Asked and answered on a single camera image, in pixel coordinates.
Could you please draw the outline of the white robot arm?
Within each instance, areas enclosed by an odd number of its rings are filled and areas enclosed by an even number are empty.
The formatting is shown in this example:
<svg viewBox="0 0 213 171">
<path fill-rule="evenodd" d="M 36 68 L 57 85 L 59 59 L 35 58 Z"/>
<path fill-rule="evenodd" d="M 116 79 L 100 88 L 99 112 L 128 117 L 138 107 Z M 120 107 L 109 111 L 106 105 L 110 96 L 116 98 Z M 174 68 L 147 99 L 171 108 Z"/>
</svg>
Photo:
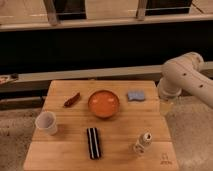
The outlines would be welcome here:
<svg viewBox="0 0 213 171">
<path fill-rule="evenodd" d="M 162 65 L 157 90 L 163 116 L 172 109 L 174 100 L 183 90 L 213 108 L 213 80 L 200 73 L 203 65 L 203 57 L 196 52 L 172 58 Z"/>
</svg>

